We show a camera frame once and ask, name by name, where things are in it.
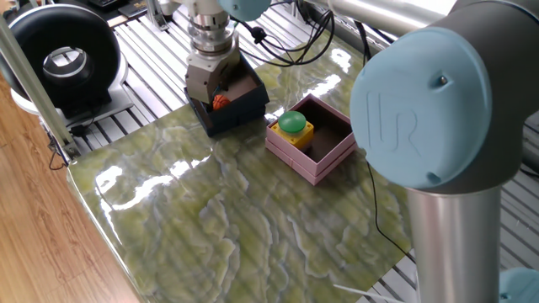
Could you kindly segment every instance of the green button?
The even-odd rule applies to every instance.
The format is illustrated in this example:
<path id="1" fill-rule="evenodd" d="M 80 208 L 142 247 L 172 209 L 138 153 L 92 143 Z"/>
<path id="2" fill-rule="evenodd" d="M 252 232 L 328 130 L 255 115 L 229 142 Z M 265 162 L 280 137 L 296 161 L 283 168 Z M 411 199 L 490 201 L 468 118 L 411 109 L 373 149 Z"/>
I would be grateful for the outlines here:
<path id="1" fill-rule="evenodd" d="M 307 125 L 307 119 L 302 113 L 289 111 L 279 118 L 279 127 L 287 133 L 295 134 Z"/>

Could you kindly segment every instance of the wire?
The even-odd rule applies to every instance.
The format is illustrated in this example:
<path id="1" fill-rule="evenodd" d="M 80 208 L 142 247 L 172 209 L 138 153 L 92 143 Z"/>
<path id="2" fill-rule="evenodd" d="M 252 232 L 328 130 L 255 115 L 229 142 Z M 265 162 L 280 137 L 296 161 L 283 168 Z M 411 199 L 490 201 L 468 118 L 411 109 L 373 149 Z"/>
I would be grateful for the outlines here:
<path id="1" fill-rule="evenodd" d="M 398 250 L 400 250 L 401 252 L 404 253 L 404 255 L 408 258 L 410 258 L 410 260 L 412 260 L 412 262 L 414 262 L 415 264 L 415 258 L 410 255 L 408 252 L 405 252 L 397 243 L 395 243 L 395 241 L 393 241 L 390 237 L 386 236 L 385 233 L 383 233 L 381 230 L 380 230 L 380 227 L 378 225 L 378 200 L 376 199 L 376 185 L 375 185 L 375 182 L 374 182 L 374 176 L 372 174 L 372 169 L 371 169 L 371 165 L 369 163 L 367 163 L 367 167 L 369 168 L 369 174 L 371 175 L 371 181 L 372 181 L 372 194 L 374 196 L 374 211 L 375 211 L 375 218 L 374 218 L 374 222 L 375 222 L 375 225 L 376 225 L 376 229 L 378 230 L 378 232 L 380 232 L 380 234 L 382 236 L 384 236 L 389 242 L 393 243 L 393 245 L 398 248 Z"/>
<path id="2" fill-rule="evenodd" d="M 53 151 L 52 152 L 52 157 L 51 157 L 51 161 L 49 162 L 49 169 L 51 171 L 59 171 L 61 170 L 62 168 L 64 167 L 67 167 L 67 165 L 65 163 L 62 163 L 60 167 L 52 167 L 52 162 L 54 161 L 54 157 L 56 156 L 57 152 L 56 151 Z"/>
<path id="3" fill-rule="evenodd" d="M 363 41 L 363 66 L 372 58 L 371 48 L 369 47 L 369 41 L 367 40 L 367 33 L 362 23 L 354 21 L 355 27 L 360 31 L 361 41 Z"/>
<path id="4" fill-rule="evenodd" d="M 520 171 L 522 173 L 524 173 L 526 176 L 528 177 L 532 177 L 532 178 L 539 178 L 539 174 L 536 174 L 536 173 L 533 173 L 533 172 L 529 172 L 527 170 L 525 170 L 524 168 L 521 168 Z"/>
<path id="5" fill-rule="evenodd" d="M 277 43 L 279 43 L 281 49 L 284 49 L 284 48 L 285 48 L 285 46 L 282 44 L 282 42 L 280 42 L 279 39 L 277 39 L 277 37 L 275 37 L 275 36 L 273 36 L 273 35 L 268 35 L 268 38 L 273 38 L 275 41 L 277 41 Z M 291 61 L 294 60 L 294 59 L 292 59 L 292 56 L 290 55 L 290 52 L 289 52 L 289 51 L 285 50 L 285 53 L 286 53 L 286 55 L 290 58 Z"/>
<path id="6" fill-rule="evenodd" d="M 260 60 L 260 61 L 262 61 L 264 63 L 268 63 L 268 64 L 273 65 L 273 66 L 280 66 L 280 67 L 303 66 L 303 65 L 306 65 L 306 64 L 313 63 L 315 60 L 319 59 L 321 56 L 323 56 L 323 54 L 325 54 L 325 52 L 331 46 L 331 42 L 333 41 L 334 34 L 335 34 L 334 13 L 332 11 L 329 11 L 329 10 L 321 17 L 321 20 L 320 20 L 320 23 L 318 24 L 318 26 L 313 26 L 312 27 L 311 34 L 309 36 L 309 41 L 307 42 L 307 44 L 300 47 L 300 48 L 297 48 L 297 49 L 286 49 L 280 43 L 280 41 L 278 39 L 276 39 L 275 37 L 272 37 L 272 36 L 270 36 L 270 37 L 277 40 L 277 42 L 280 45 L 276 45 L 274 43 L 271 43 L 270 41 L 267 41 L 267 37 L 269 37 L 269 36 L 264 32 L 263 29 L 261 29 L 259 27 L 252 28 L 250 25 L 248 25 L 247 23 L 245 23 L 243 21 L 238 20 L 238 22 L 241 25 L 243 25 L 251 33 L 251 35 L 255 38 L 255 44 L 258 44 L 258 45 L 262 46 L 275 59 L 277 59 L 278 61 L 283 62 L 284 64 L 274 63 L 274 62 L 270 63 L 270 61 L 266 61 L 266 60 L 264 60 L 264 59 L 262 59 L 262 58 L 260 58 L 258 56 L 255 56 L 255 55 L 253 55 L 252 53 L 250 53 L 248 51 L 245 51 L 243 49 L 241 49 L 241 51 L 243 53 L 245 53 L 246 55 L 253 57 L 254 59 Z M 313 44 L 322 36 L 323 31 L 329 26 L 330 23 L 331 23 L 331 34 L 329 36 L 328 42 L 326 43 L 325 47 L 322 49 L 322 51 L 320 51 L 320 53 L 315 55 L 313 58 L 305 61 L 305 57 L 306 57 L 307 53 L 312 48 Z M 273 52 L 268 47 L 268 45 L 270 45 L 271 47 L 273 47 L 273 48 L 275 48 L 277 50 L 284 51 L 289 56 L 290 60 L 287 59 L 287 58 L 283 58 L 279 54 L 276 54 L 275 52 Z M 302 51 L 302 54 L 298 57 L 298 59 L 293 60 L 291 58 L 291 55 L 289 54 L 289 52 L 300 52 L 300 51 Z"/>

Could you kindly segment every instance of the silver post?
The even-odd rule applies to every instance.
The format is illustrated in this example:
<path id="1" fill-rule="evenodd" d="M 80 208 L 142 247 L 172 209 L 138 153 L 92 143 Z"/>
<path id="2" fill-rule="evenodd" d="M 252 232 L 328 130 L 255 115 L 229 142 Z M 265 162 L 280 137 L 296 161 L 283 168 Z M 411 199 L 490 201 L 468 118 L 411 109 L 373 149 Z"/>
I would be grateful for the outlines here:
<path id="1" fill-rule="evenodd" d="M 402 36 L 445 16 L 404 1 L 393 0 L 306 0 L 330 8 L 379 30 Z"/>
<path id="2" fill-rule="evenodd" d="M 423 303 L 499 301 L 501 187 L 473 194 L 410 189 Z"/>
<path id="3" fill-rule="evenodd" d="M 70 158 L 79 155 L 71 134 L 63 124 L 49 95 L 47 95 L 43 85 L 35 75 L 32 66 L 3 18 L 0 18 L 0 52 L 30 100 L 35 104 L 52 135 L 58 140 L 60 147 L 64 149 L 69 146 L 66 148 L 66 152 Z"/>

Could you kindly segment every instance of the green marble surface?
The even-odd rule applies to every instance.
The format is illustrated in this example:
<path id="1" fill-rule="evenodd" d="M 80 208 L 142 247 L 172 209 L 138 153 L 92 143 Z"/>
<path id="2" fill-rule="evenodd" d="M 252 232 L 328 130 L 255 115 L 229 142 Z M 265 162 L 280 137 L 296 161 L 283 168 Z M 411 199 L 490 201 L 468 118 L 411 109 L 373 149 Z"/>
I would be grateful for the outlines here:
<path id="1" fill-rule="evenodd" d="M 361 62 L 337 39 L 311 65 L 260 67 L 267 121 L 309 93 L 348 115 Z M 355 302 L 333 284 L 368 290 L 401 259 L 375 228 L 362 153 L 313 187 L 264 148 L 266 123 L 210 139 L 184 106 L 69 167 L 144 301 Z M 381 229 L 409 249 L 405 190 L 375 181 Z"/>

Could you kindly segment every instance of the open pink box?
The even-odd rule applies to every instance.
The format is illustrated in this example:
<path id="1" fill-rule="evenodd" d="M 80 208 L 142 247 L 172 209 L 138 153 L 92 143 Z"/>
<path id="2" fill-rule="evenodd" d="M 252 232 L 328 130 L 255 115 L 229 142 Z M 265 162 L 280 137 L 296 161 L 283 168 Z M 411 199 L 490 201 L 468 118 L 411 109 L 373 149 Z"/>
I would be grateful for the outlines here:
<path id="1" fill-rule="evenodd" d="M 316 185 L 355 150 L 350 118 L 311 94 L 290 110 L 304 114 L 314 125 L 311 147 L 303 152 L 288 143 L 271 130 L 275 121 L 266 129 L 266 148 Z"/>

